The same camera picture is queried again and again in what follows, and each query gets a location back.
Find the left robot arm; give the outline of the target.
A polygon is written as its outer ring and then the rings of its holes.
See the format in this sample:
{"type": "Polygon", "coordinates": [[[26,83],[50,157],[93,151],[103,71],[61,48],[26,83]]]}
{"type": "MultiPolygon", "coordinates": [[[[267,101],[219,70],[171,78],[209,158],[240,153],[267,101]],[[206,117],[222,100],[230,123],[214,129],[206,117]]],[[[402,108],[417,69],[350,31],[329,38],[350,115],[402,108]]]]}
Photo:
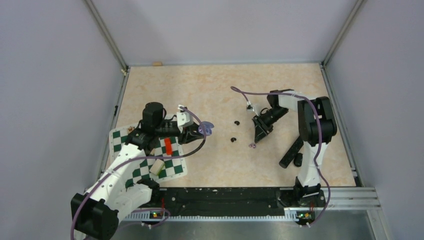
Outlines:
{"type": "Polygon", "coordinates": [[[138,207],[146,204],[154,207],[160,202],[160,193],[153,180],[143,180],[127,186],[127,180],[144,160],[165,160],[152,155],[160,138],[176,137],[180,145],[201,140],[200,145],[188,157],[206,143],[208,128],[187,107],[177,107],[176,120],[166,118],[166,109],[159,102],[149,102],[142,111],[142,118],[122,145],[118,156],[97,182],[85,193],[76,193],[71,199],[72,223],[70,239],[109,240],[120,223],[138,207]]]}

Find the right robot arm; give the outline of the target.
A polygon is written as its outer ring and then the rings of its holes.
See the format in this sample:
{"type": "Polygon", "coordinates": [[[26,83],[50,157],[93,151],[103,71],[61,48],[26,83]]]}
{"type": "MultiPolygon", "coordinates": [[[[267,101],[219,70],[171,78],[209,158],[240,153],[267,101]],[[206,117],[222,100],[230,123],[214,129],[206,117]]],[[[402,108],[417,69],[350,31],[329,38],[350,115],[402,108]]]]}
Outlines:
{"type": "Polygon", "coordinates": [[[321,190],[320,167],[337,133],[331,101],[327,96],[310,98],[292,89],[272,90],[266,98],[270,108],[252,118],[254,143],[268,136],[273,131],[273,124],[290,110],[297,112],[303,157],[293,187],[293,200],[299,206],[307,206],[321,190]]]}

